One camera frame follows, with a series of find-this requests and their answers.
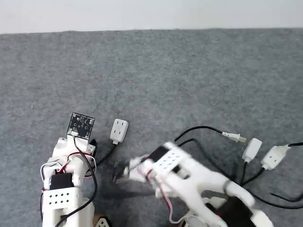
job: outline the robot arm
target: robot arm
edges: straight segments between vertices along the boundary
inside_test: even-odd
[[[245,226],[273,226],[263,212],[253,209],[255,201],[248,191],[222,174],[209,170],[171,142],[156,149],[147,159],[140,162],[136,159],[135,162],[130,162],[132,163],[136,164],[125,171],[130,179],[143,182],[145,179],[154,178],[157,181],[157,184],[154,184],[156,197],[159,196],[158,191],[170,197],[179,197],[187,204],[192,214],[209,225],[232,227],[235,221],[239,222],[239,218],[234,220],[232,216],[244,212],[242,218],[247,222]],[[217,204],[215,210],[211,209],[201,198],[201,193],[205,190],[226,194],[230,199]]]
[[[54,227],[64,215],[75,211],[88,199],[83,198],[80,187],[88,170],[88,165],[77,147],[89,162],[94,160],[96,147],[88,144],[94,119],[73,113],[66,138],[59,138],[53,155],[41,167],[43,180],[43,227]],[[60,226],[92,227],[93,203],[74,213]]]

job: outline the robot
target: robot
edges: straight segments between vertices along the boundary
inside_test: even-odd
[[[89,144],[94,120],[73,113],[67,138],[58,139],[52,157],[41,166],[43,227],[94,226],[92,199],[96,193],[88,199],[80,189],[83,179],[92,176],[96,192],[94,155],[97,144]],[[111,134],[114,143],[123,141],[128,123],[121,134],[117,125],[118,121]],[[253,208],[255,201],[248,191],[221,173],[209,170],[172,142],[165,143],[150,155],[131,159],[127,166],[120,166],[114,181],[122,179],[150,182],[156,198],[163,197],[166,201],[170,221],[182,227],[273,227],[262,211]],[[205,190],[225,194],[228,198],[202,198],[201,193]],[[189,208],[178,221],[172,220],[173,207],[169,197],[179,197]],[[110,227],[110,223],[101,217],[95,226]]]
[[[254,209],[255,200],[244,188],[218,172],[194,160],[172,142],[158,147],[150,155],[131,159],[115,181],[130,179],[150,182],[156,198],[163,197],[170,210],[169,220],[182,227],[273,227],[264,212]],[[202,198],[205,190],[219,192],[227,199]],[[189,212],[173,221],[169,197],[179,197]]]

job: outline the black wire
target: black wire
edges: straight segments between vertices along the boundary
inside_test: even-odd
[[[40,196],[40,217],[41,217],[41,221],[43,221],[43,213],[42,213],[42,197],[43,197],[43,193],[41,193],[41,196]]]
[[[253,177],[251,177],[251,178],[248,179],[247,181],[245,181],[245,182],[243,182],[242,184],[240,184],[240,186],[245,186],[245,185],[247,185],[248,183],[250,183],[250,182],[256,180],[259,176],[262,175],[262,173],[264,173],[264,171],[265,171],[265,168],[261,168],[261,169],[259,170],[259,172],[258,172],[256,175],[254,175]]]
[[[106,159],[108,159],[108,157],[114,152],[115,148],[116,148],[116,144],[114,144],[111,148],[111,150],[100,160],[96,163],[96,166],[101,165]]]
[[[271,203],[271,202],[268,202],[268,201],[262,199],[261,197],[258,197],[256,194],[254,194],[250,190],[247,190],[247,191],[250,194],[252,194],[254,197],[256,197],[258,200],[260,200],[261,202],[264,202],[265,204],[273,206],[273,207],[282,208],[282,209],[288,209],[288,210],[298,210],[298,209],[302,209],[303,208],[303,205],[289,207],[289,206],[283,206],[283,205],[279,205],[279,204],[274,204],[274,203]]]
[[[223,132],[219,129],[216,129],[216,128],[213,128],[213,127],[210,127],[210,126],[196,126],[196,127],[193,127],[193,128],[190,128],[190,129],[187,129],[185,130],[183,133],[181,133],[178,137],[175,138],[175,142],[180,139],[182,136],[184,136],[186,133],[188,133],[189,131],[192,131],[192,130],[196,130],[196,129],[210,129],[210,130],[213,130],[213,131],[216,131],[217,133],[219,134],[222,134]]]
[[[207,159],[217,170],[219,170],[224,176],[226,176],[227,178],[231,179],[231,176],[229,174],[227,174],[223,169],[221,169],[210,157],[209,155],[205,152],[204,147],[202,146],[202,144],[196,140],[195,138],[191,138],[189,140],[186,140],[182,143],[180,143],[178,146],[181,147],[184,144],[187,144],[189,142],[195,142],[196,146],[199,148],[199,150],[201,151],[201,153],[203,154],[204,158]]]
[[[291,148],[291,147],[298,147],[298,146],[303,146],[303,142],[300,142],[300,143],[291,143],[291,144],[288,144],[288,146]]]
[[[271,194],[271,195],[273,195],[277,198],[283,199],[287,202],[299,202],[299,201],[303,200],[303,193],[301,195],[299,195],[298,197],[294,198],[294,199],[288,199],[288,198],[285,198],[281,195],[277,195],[277,194],[274,194],[274,193],[271,193],[271,192],[269,194]]]
[[[77,147],[77,144],[76,144],[76,138],[73,137],[74,139],[74,144],[75,144],[75,147],[76,149],[79,151],[79,153],[81,154],[81,156],[84,158],[84,161],[86,162],[90,172],[91,172],[91,175],[93,177],[93,180],[94,180],[94,185],[95,185],[95,188],[94,188],[94,193],[93,195],[91,196],[91,198],[85,203],[83,204],[82,206],[80,206],[79,208],[75,209],[74,211],[72,211],[71,213],[69,213],[68,215],[65,215],[58,223],[57,225],[55,225],[55,227],[59,227],[67,218],[69,218],[71,215],[77,213],[78,211],[84,209],[85,207],[87,207],[92,201],[93,199],[96,197],[96,194],[97,194],[97,190],[98,190],[98,184],[97,184],[97,180],[96,180],[96,176],[95,176],[95,173],[94,171],[92,170],[91,166],[90,166],[90,163],[89,161],[87,160],[87,158],[85,157],[85,155],[83,154],[83,152]]]
[[[242,173],[242,178],[241,178],[241,181],[240,181],[240,185],[243,185],[243,182],[244,182],[247,163],[248,162],[244,162],[243,173]]]

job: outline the white power plug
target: white power plug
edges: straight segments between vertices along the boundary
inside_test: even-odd
[[[112,131],[110,133],[110,139],[114,144],[123,142],[128,128],[128,122],[121,119],[115,119]]]
[[[261,145],[262,141],[258,140],[257,138],[252,138],[242,155],[243,160],[247,163],[253,160],[257,155]]]
[[[286,156],[286,152],[290,149],[288,145],[273,146],[261,161],[262,167],[267,170],[274,169]]]

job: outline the red wire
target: red wire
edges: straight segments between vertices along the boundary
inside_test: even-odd
[[[79,155],[79,154],[80,154],[80,152],[73,152],[73,153],[71,153],[71,154],[68,155],[67,160],[69,159],[70,156],[72,156],[72,155]],[[89,157],[93,157],[91,154],[87,154],[87,153],[84,153],[84,155],[87,155],[87,156],[89,156]],[[63,170],[65,170],[67,164],[68,164],[68,161],[67,161],[67,163],[65,163],[65,164],[62,166],[62,168],[59,170],[59,172],[58,172],[59,174],[61,174],[61,173],[63,172]]]

